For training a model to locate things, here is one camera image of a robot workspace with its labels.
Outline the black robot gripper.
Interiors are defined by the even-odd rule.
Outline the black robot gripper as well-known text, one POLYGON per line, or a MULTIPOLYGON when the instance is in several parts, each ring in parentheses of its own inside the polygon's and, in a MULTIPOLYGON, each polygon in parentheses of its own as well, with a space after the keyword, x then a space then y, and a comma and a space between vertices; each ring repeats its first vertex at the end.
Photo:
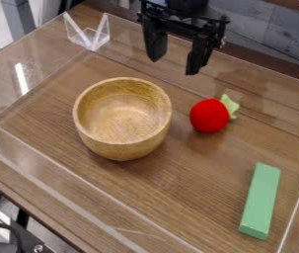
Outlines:
POLYGON ((213 47, 223 46, 225 27, 229 18, 213 11, 209 0, 140 0, 139 21, 147 55, 156 62, 165 55, 167 33, 192 37, 191 51, 187 54, 185 74, 195 75, 207 65, 213 47))

